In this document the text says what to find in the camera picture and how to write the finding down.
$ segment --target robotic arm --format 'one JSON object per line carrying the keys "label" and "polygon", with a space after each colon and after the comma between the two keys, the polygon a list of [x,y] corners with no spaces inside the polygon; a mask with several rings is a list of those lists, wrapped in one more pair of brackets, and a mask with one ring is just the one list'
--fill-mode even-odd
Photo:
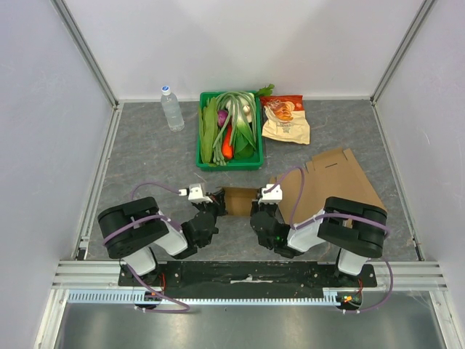
{"label": "robotic arm", "polygon": [[[330,197],[317,214],[292,228],[275,218],[283,192],[279,185],[268,192],[272,186],[268,184],[262,188],[259,198],[252,204],[251,226],[260,245],[283,257],[293,258],[324,241],[331,242],[341,248],[336,261],[338,270],[352,276],[361,272],[368,258],[382,256],[384,230],[358,220],[385,225],[387,213],[383,209]],[[347,224],[349,217],[352,227]]]}
{"label": "robotic arm", "polygon": [[[164,248],[175,259],[189,257],[197,253],[197,248],[209,245],[213,234],[218,233],[215,227],[218,216],[226,214],[225,191],[207,193],[201,184],[194,184],[180,190],[180,196],[187,196],[199,210],[193,219],[182,223],[180,229],[161,218],[141,222],[106,241],[109,257],[123,259],[143,276],[157,266],[150,248],[152,243]],[[154,215],[163,216],[163,213],[155,199],[147,197],[106,209],[99,214],[98,222],[106,239],[118,229]]]}

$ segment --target open cardboard box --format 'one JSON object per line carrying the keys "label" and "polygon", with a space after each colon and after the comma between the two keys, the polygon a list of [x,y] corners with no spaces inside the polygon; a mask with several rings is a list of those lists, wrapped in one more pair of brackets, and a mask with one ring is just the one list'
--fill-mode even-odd
{"label": "open cardboard box", "polygon": [[[350,149],[333,149],[312,157],[304,171],[304,192],[294,215],[294,222],[302,222],[324,206],[326,199],[337,196],[386,209],[371,186]],[[271,178],[276,182],[281,175]],[[281,183],[283,200],[279,209],[289,223],[292,209],[299,195],[301,174],[298,169],[289,173]],[[225,188],[226,210],[234,216],[249,216],[256,199],[257,188]]]}

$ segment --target black mounting plate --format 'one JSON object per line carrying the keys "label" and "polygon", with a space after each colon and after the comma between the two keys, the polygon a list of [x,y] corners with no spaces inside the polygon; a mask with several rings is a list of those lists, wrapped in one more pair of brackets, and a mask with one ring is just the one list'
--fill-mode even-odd
{"label": "black mounting plate", "polygon": [[[157,270],[143,277],[150,286],[160,286],[159,275],[166,279],[165,293],[175,298],[259,299],[323,296],[325,287],[376,287],[372,265],[364,265],[359,276],[339,273],[333,263],[321,262],[160,262]],[[253,281],[237,282],[252,277]],[[140,286],[123,265],[119,286]]]}

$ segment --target marble surface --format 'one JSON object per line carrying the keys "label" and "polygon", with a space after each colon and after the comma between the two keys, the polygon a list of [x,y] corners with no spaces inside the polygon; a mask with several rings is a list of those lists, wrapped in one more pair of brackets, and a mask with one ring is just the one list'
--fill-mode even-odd
{"label": "marble surface", "polygon": [[[312,128],[310,145],[297,145],[264,139],[264,165],[253,172],[202,172],[195,165],[198,132],[196,102],[181,103],[185,129],[171,132],[160,103],[127,103],[124,105],[113,151],[105,176],[97,214],[108,207],[129,201],[129,193],[140,182],[157,180],[175,188],[195,182],[215,186],[258,188],[272,175],[289,167],[302,165],[312,156],[332,148],[351,148],[356,159],[388,210],[388,224],[393,234],[384,244],[389,260],[417,260],[412,237],[400,204],[394,178],[387,160],[371,105],[367,100],[309,100],[304,102],[307,120]],[[154,196],[163,213],[184,222],[196,209],[186,198],[163,189],[145,186],[137,198]],[[285,260],[258,245],[247,217],[220,217],[219,234],[212,243],[199,249],[189,260]],[[295,260],[334,261],[338,248],[329,243],[313,247]],[[159,260],[171,257],[155,246]],[[107,260],[102,234],[94,221],[88,260]]]}

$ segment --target picture of food on bag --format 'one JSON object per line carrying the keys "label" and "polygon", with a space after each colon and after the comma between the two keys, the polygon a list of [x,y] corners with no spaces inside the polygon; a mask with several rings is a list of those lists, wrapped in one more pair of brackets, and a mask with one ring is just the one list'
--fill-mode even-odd
{"label": "picture of food on bag", "polygon": [[267,120],[263,136],[283,142],[310,144],[310,126],[302,96],[260,97]]}

